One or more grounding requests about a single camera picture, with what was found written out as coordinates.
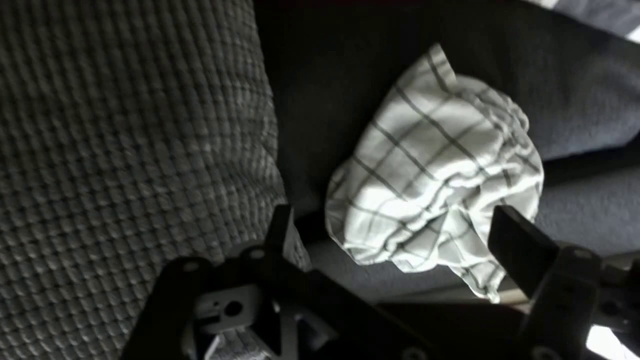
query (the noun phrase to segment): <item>dark gray upholstery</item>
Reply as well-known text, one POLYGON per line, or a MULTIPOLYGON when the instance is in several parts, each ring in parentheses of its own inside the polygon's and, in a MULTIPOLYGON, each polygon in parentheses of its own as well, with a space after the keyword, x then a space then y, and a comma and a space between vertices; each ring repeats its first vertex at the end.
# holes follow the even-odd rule
POLYGON ((252 3, 0 9, 0 358, 115 358, 165 261, 284 199, 252 3))
POLYGON ((540 227, 604 255, 640 248, 640 48, 519 0, 256 0, 280 123, 280 168, 316 264, 369 299, 457 284, 446 271, 356 268, 323 229, 326 185, 400 73, 439 42, 460 74, 509 95, 546 162, 540 227))
POLYGON ((554 13, 625 39, 640 26, 637 0, 558 0, 554 13))

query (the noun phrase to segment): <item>gray textured fabric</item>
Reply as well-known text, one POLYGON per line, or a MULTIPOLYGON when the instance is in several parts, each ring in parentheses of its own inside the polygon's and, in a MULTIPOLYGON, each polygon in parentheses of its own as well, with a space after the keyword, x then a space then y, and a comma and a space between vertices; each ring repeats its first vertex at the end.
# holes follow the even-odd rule
POLYGON ((637 0, 558 0, 554 11, 621 39, 640 26, 637 0))
POLYGON ((113 358, 165 261, 282 199, 252 3, 0 6, 0 358, 113 358))
POLYGON ((551 238, 591 248, 600 256, 637 252, 637 181, 640 167, 627 164, 550 187, 542 192, 535 224, 551 238))

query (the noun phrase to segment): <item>black metal frame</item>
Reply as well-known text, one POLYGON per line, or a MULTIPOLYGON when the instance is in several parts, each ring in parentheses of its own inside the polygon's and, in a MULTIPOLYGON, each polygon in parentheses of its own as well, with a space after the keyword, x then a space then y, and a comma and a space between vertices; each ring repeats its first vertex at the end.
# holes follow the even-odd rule
POLYGON ((532 299, 530 315, 491 304, 378 304, 282 252, 292 211, 278 206, 264 247, 211 267, 170 263, 122 353, 130 358, 207 358, 217 337, 248 328, 270 358, 598 358, 591 324, 640 353, 640 263, 604 267, 585 248, 558 248, 512 208, 493 214, 489 251, 532 299))

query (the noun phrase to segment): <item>white checkered cloth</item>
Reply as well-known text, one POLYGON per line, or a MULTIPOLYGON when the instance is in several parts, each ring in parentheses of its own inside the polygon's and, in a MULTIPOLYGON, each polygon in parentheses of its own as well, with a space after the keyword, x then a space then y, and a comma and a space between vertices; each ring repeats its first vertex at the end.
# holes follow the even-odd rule
POLYGON ((502 267, 486 248, 493 206, 533 218, 542 162, 528 118, 503 95, 456 77, 439 47, 391 88, 327 189, 329 237, 358 263, 402 273, 438 264, 495 300, 502 267))

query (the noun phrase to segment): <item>screw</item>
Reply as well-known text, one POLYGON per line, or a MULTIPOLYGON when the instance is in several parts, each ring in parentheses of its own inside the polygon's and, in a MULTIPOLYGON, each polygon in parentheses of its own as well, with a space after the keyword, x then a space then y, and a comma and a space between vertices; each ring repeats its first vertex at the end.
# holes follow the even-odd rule
POLYGON ((402 360, 426 360, 426 353, 421 349, 410 347, 402 351, 402 360))
POLYGON ((195 273, 198 268, 199 268, 198 263, 186 263, 186 264, 182 267, 182 273, 195 273))
POLYGON ((555 351, 546 349, 546 347, 535 347, 532 351, 532 358, 533 360, 562 360, 562 357, 555 351))
POLYGON ((248 256, 249 256, 252 261, 264 259, 264 251, 261 251, 261 248, 254 248, 248 256))

